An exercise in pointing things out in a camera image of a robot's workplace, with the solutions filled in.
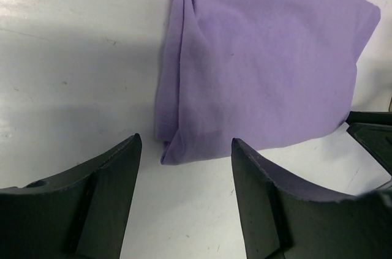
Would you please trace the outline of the lilac t shirt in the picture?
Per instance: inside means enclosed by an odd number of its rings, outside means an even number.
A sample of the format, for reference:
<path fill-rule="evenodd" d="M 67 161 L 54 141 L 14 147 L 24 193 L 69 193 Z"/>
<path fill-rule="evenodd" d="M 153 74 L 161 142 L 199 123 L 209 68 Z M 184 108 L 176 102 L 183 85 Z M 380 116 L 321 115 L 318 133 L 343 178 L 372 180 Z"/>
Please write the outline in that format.
<path fill-rule="evenodd" d="M 161 162 L 324 137 L 347 118 L 380 21 L 367 0 L 172 0 L 156 96 Z"/>

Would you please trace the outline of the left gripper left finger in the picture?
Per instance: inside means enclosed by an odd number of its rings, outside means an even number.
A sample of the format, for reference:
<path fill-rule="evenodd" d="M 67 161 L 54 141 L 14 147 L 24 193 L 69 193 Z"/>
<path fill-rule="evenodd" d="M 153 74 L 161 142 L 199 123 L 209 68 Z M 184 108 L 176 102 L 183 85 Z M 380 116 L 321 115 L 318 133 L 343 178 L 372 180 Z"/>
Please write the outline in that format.
<path fill-rule="evenodd" d="M 119 258 L 142 152 L 135 134 L 25 187 L 1 190 L 2 258 Z"/>

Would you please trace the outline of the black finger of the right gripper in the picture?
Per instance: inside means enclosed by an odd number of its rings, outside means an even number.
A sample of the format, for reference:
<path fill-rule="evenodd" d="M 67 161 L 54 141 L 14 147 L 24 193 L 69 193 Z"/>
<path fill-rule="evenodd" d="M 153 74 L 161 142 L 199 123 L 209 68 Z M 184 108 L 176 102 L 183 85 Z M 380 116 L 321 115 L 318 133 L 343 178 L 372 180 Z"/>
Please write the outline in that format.
<path fill-rule="evenodd" d="M 348 134 L 391 175 L 391 112 L 351 111 Z"/>

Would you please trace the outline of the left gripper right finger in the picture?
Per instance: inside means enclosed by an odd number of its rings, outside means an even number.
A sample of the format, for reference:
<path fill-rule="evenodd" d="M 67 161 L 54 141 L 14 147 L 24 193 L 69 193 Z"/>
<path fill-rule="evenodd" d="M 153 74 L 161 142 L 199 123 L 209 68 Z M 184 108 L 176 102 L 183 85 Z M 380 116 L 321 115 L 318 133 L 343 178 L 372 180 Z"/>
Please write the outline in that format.
<path fill-rule="evenodd" d="M 352 196 L 294 175 L 244 141 L 232 171 L 248 258 L 390 258 L 391 190 Z"/>

